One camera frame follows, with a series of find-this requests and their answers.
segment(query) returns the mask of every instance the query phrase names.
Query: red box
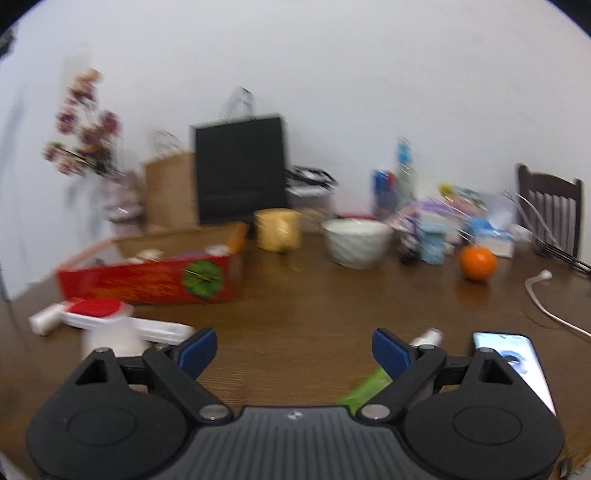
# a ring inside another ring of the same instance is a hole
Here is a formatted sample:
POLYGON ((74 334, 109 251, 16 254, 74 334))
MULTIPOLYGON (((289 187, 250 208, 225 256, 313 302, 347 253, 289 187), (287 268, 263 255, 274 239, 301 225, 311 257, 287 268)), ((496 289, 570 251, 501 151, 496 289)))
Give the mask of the red box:
POLYGON ((108 239, 59 265, 56 276, 66 300, 117 299, 128 303, 205 303, 231 300, 242 278, 242 222, 201 229, 108 239), (135 265, 142 250, 162 260, 135 265))

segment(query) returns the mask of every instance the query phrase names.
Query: white bowl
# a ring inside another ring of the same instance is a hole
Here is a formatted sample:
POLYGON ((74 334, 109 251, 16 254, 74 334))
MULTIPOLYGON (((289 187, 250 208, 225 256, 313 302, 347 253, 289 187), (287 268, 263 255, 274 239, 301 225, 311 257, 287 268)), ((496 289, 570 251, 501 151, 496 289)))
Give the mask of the white bowl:
POLYGON ((394 232, 377 220, 352 218, 327 220, 322 228, 334 261, 358 270, 382 259, 394 232))

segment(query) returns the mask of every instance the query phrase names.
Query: phone screen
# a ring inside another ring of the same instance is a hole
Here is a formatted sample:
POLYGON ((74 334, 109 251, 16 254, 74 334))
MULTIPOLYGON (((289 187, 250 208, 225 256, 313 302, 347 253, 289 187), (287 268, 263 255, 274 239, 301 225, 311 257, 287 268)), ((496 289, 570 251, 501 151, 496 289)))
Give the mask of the phone screen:
POLYGON ((476 332, 474 345, 476 348, 494 348, 556 415, 550 390, 530 339, 509 333, 476 332))

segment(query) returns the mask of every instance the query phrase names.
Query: wooden table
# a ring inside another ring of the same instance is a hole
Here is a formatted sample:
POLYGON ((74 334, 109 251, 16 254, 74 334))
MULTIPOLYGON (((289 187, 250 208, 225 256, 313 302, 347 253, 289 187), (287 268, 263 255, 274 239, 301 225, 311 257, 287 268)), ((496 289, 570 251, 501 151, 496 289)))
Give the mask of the wooden table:
MULTIPOLYGON (((391 254, 365 271, 331 263, 320 237, 287 256, 248 244, 240 300, 226 304, 142 306, 144 318, 214 327, 217 358, 200 381, 238 411, 243 405, 335 403, 376 370, 371 334, 387 327, 406 340, 443 331, 451 355, 467 353, 475 330, 528 335, 543 364, 575 465, 591 454, 591 348, 588 340, 539 312, 523 282, 548 268, 535 289, 558 316, 591 329, 591 284, 565 265, 518 251, 500 260, 490 284, 445 266, 401 265, 391 254)), ((62 327, 46 338, 22 323, 0 322, 0 450, 34 474, 25 447, 28 422, 79 362, 80 333, 62 327)))

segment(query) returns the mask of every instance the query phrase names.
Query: white cable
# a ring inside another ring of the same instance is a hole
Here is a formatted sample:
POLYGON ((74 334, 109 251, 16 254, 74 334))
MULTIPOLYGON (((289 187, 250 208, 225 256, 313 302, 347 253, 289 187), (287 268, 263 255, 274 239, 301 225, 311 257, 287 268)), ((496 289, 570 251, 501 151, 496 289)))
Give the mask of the white cable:
POLYGON ((537 275, 535 277, 528 278, 525 281, 525 289, 527 290, 527 293, 530 294, 530 297, 534 301, 535 305, 543 313, 545 313, 548 317, 550 317, 551 319, 555 320, 556 322, 562 323, 563 325, 566 325, 567 327, 570 327, 573 330, 576 330, 577 332, 582 333, 583 335, 586 335, 589 338, 591 338, 591 333, 589 333, 586 330, 583 330, 582 328, 579 328, 579 327, 573 325, 572 323, 569 323, 569 322, 567 322, 567 321, 565 321, 565 320, 557 317, 556 315, 553 315, 552 313, 550 313, 548 310, 546 310, 544 308, 544 306, 540 303, 540 301, 538 300, 538 298, 535 296, 534 289, 532 288, 532 286, 534 285, 534 283, 537 283, 537 282, 542 281, 542 280, 549 280, 551 278, 552 278, 552 273, 550 273, 548 270, 542 270, 542 272, 540 273, 540 275, 537 275))
POLYGON ((515 194, 515 197, 513 196, 513 194, 509 191, 506 190, 503 192, 503 195, 511 200, 513 200, 513 202, 515 202, 515 204, 517 205, 517 208, 519 209, 519 213, 521 214, 521 216, 523 217, 523 220, 525 220, 525 223, 527 223, 527 226, 530 228, 531 233, 533 233, 535 235, 535 237, 541 241, 541 238, 538 237, 537 233, 535 233, 534 231, 534 227, 532 226, 530 219, 528 218, 528 216, 525 214, 525 212, 523 211, 523 208, 521 207, 521 202, 517 201, 517 199, 515 197, 519 197, 520 199, 522 199, 525 203, 527 203, 530 208, 534 211, 536 217, 538 218, 538 220, 540 221, 540 223, 542 224, 542 227, 544 227, 544 230, 546 230, 546 233, 548 234, 548 236, 550 237, 550 239, 552 240, 552 242, 554 243, 554 246, 557 248, 560 248, 562 250, 562 247, 560 246, 560 244, 558 243, 558 240, 556 240, 556 238, 554 237, 554 235, 552 234, 552 231, 550 230, 550 227, 546 224, 546 222, 544 221, 544 219, 542 218, 541 214, 539 213, 538 209, 536 207, 534 207, 532 205, 532 203, 525 198, 524 196, 519 195, 519 193, 515 194))

